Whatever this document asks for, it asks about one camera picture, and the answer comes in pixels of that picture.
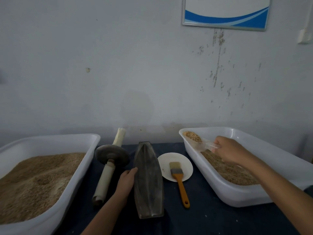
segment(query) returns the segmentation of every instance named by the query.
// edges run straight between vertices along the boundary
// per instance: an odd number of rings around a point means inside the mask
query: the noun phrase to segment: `orange brush handle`
[[[182,203],[184,205],[184,207],[186,209],[190,208],[190,202],[185,190],[185,187],[182,183],[182,177],[184,176],[184,174],[172,174],[172,176],[177,180],[178,182],[178,187],[179,187],[179,191],[180,191],[180,196],[182,197]]]

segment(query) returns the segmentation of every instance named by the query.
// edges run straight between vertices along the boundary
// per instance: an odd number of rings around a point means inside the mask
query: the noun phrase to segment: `dark blue tablecloth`
[[[131,169],[137,145],[124,145],[131,154]],[[175,152],[188,156],[183,143],[153,144],[157,156]],[[165,192],[165,215],[161,218],[140,220],[134,196],[131,193],[122,210],[112,234],[298,234],[295,228],[271,203],[243,208],[234,208],[223,203],[209,186],[198,168],[184,182],[190,200],[190,209],[183,207],[177,183],[163,179]],[[100,208],[92,206],[92,196],[103,170],[103,165],[93,159],[76,196],[55,234],[80,234]],[[115,191],[120,174],[117,168],[112,177],[107,198]],[[311,196],[313,189],[307,191]]]

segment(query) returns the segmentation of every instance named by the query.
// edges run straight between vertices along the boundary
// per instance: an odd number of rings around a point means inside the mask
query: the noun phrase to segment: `white plastic tub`
[[[52,234],[61,223],[100,141],[97,134],[68,134],[23,138],[0,148],[0,178],[19,162],[44,155],[86,152],[59,200],[43,214],[18,223],[0,225],[0,234]]]
[[[300,189],[313,185],[313,164],[252,135],[228,127],[184,128],[179,134],[182,136],[185,131],[192,131],[211,141],[218,135],[233,138]],[[187,153],[223,202],[234,207],[272,202],[260,185],[239,186],[225,180],[201,153],[186,140],[184,143]]]

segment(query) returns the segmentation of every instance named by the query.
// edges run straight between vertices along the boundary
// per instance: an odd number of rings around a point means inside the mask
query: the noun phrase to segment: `coarse brown powder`
[[[194,132],[186,131],[183,133],[186,137],[196,142],[202,142],[201,138]],[[214,167],[214,169],[227,181],[239,186],[251,186],[259,184],[257,179],[246,169],[239,166],[225,164],[222,158],[210,150],[201,152],[205,159]]]
[[[38,156],[18,163],[0,179],[0,224],[26,221],[51,208],[85,154]]]

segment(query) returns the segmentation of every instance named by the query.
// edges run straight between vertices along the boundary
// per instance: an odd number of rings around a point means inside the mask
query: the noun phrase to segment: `forearm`
[[[99,210],[81,235],[111,234],[126,199],[114,194]]]
[[[301,234],[313,231],[313,198],[255,156],[243,165]]]

